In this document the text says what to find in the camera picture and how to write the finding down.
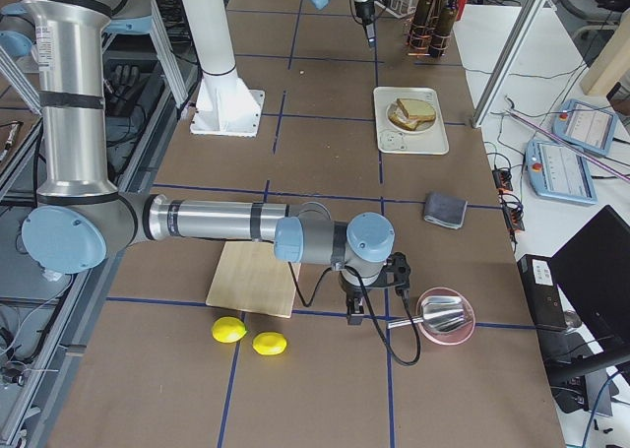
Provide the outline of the yellow lemon half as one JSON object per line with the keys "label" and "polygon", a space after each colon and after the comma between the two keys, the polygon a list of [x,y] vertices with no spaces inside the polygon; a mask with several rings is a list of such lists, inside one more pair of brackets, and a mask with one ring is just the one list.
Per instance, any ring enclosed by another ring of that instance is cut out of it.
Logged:
{"label": "yellow lemon half", "polygon": [[259,333],[252,341],[252,348],[259,355],[279,355],[286,347],[286,337],[278,332]]}

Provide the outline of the near blue teach pendant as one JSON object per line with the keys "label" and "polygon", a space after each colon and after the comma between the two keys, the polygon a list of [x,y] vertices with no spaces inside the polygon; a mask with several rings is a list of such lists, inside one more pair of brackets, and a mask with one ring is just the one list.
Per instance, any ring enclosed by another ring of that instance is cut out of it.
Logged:
{"label": "near blue teach pendant", "polygon": [[526,165],[538,197],[584,206],[597,202],[586,160],[568,148],[532,139],[526,148]]}

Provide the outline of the cream bear tray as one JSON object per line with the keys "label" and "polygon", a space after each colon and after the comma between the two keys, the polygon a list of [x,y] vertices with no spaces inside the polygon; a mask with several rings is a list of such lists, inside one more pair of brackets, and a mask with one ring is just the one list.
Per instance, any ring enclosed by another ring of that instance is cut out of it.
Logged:
{"label": "cream bear tray", "polygon": [[[435,123],[426,131],[410,133],[393,125],[388,106],[397,98],[416,98],[432,104],[437,111]],[[449,144],[437,93],[430,88],[377,87],[373,91],[376,138],[382,153],[440,156],[449,152]]]}

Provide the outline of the folded grey cloth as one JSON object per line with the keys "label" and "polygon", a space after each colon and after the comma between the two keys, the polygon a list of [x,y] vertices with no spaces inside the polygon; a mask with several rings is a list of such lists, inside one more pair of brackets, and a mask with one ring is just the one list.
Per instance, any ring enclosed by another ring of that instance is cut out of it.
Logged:
{"label": "folded grey cloth", "polygon": [[467,207],[467,200],[433,191],[426,197],[423,218],[431,224],[459,229],[464,224]]}

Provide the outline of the black computer box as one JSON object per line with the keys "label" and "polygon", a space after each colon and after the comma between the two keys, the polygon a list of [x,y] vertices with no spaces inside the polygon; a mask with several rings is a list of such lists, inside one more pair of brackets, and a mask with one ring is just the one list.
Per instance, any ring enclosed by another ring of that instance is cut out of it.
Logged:
{"label": "black computer box", "polygon": [[528,308],[538,329],[562,332],[566,329],[558,285],[552,277],[549,259],[525,254],[518,262]]}

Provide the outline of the aluminium frame post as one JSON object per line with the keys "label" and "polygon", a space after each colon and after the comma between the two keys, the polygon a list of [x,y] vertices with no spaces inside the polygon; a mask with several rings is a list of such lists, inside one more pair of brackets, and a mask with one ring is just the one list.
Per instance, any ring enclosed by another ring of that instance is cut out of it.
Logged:
{"label": "aluminium frame post", "polygon": [[498,60],[479,99],[472,117],[472,127],[480,128],[491,106],[500,94],[519,51],[532,28],[536,15],[546,0],[526,0],[501,50]]}

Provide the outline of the white round plate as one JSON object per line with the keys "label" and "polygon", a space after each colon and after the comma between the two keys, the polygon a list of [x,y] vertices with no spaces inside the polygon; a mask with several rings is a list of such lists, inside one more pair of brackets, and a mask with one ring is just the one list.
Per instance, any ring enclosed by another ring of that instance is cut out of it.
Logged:
{"label": "white round plate", "polygon": [[414,130],[414,131],[406,131],[402,128],[403,131],[406,132],[410,132],[410,133],[416,133],[416,132],[422,132],[422,131],[426,131],[427,129],[429,129],[436,121],[437,119],[437,111],[436,111],[436,118],[433,121],[428,121],[428,122],[420,122],[419,126]]}

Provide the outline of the blue teach pendant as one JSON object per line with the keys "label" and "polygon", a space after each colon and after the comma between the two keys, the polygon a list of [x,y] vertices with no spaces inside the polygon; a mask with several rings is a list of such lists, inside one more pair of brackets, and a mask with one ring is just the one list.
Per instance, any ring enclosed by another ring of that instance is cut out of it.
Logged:
{"label": "blue teach pendant", "polygon": [[560,107],[552,132],[586,152],[605,157],[610,150],[617,123],[616,114],[609,108],[569,99]]}
{"label": "blue teach pendant", "polygon": [[526,165],[538,197],[584,206],[597,202],[586,160],[568,148],[532,139],[526,148]]}

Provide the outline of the far blue teach pendant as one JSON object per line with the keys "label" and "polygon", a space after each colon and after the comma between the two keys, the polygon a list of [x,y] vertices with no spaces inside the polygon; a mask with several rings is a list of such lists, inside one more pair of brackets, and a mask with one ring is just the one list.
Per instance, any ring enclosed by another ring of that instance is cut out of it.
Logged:
{"label": "far blue teach pendant", "polygon": [[605,157],[610,150],[617,123],[616,114],[609,108],[569,99],[560,107],[552,132],[586,152]]}

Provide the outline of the wooden cutting board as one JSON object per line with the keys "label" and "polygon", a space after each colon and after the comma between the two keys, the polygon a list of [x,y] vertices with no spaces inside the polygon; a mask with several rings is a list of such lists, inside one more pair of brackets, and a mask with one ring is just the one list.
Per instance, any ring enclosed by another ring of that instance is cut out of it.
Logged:
{"label": "wooden cutting board", "polygon": [[289,318],[295,286],[271,243],[227,242],[206,298],[208,306]]}

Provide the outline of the whole yellow lemon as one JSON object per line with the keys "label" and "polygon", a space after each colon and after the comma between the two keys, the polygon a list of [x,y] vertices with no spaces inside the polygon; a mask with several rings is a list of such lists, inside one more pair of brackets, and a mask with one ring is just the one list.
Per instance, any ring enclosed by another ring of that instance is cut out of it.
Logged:
{"label": "whole yellow lemon", "polygon": [[213,324],[211,333],[217,342],[232,344],[240,341],[247,334],[247,328],[239,318],[223,316]]}

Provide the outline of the metal scoop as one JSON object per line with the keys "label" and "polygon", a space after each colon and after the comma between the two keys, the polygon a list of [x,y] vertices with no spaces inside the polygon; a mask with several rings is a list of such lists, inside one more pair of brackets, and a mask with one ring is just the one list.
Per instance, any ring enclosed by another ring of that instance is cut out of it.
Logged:
{"label": "metal scoop", "polygon": [[388,329],[419,325],[433,334],[450,334],[471,320],[461,297],[453,295],[431,295],[420,302],[419,314],[407,319],[391,321]]}

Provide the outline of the dark wine bottle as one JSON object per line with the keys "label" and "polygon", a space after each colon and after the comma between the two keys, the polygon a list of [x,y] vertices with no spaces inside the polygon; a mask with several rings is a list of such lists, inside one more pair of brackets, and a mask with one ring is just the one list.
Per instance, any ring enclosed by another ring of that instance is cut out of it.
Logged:
{"label": "dark wine bottle", "polygon": [[427,25],[433,17],[439,15],[442,0],[418,0],[412,23]]}
{"label": "dark wine bottle", "polygon": [[431,57],[440,57],[446,51],[453,25],[459,14],[459,4],[459,0],[443,0],[437,24],[429,43],[428,54]]}

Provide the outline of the purple reaching stick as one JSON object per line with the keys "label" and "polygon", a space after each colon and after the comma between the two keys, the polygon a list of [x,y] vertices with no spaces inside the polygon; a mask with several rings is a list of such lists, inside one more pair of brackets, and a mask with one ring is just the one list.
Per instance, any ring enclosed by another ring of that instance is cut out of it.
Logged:
{"label": "purple reaching stick", "polygon": [[506,113],[546,138],[579,154],[612,177],[629,182],[628,174],[623,174],[599,160],[608,154],[618,123],[617,115],[610,107],[594,106],[579,99],[567,100],[559,110],[549,114],[552,119],[550,131],[532,123],[534,118],[531,115],[514,107],[508,108]]}

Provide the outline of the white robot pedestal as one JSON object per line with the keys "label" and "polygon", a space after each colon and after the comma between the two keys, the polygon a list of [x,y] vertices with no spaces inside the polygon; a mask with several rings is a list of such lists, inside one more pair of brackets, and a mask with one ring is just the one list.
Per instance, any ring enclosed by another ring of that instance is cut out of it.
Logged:
{"label": "white robot pedestal", "polygon": [[223,0],[182,0],[202,81],[190,131],[196,135],[254,137],[265,93],[239,77]]}

